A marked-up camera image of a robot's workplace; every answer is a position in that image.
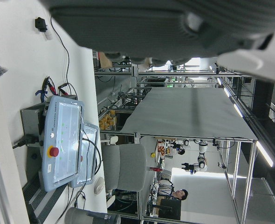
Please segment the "left robot hand grey white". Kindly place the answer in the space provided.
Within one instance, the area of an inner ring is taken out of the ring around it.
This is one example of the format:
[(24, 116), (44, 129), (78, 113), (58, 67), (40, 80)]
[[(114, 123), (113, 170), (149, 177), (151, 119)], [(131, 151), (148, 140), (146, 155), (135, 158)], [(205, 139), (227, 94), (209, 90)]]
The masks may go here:
[(157, 65), (215, 57), (275, 82), (275, 0), (43, 0), (80, 46)]

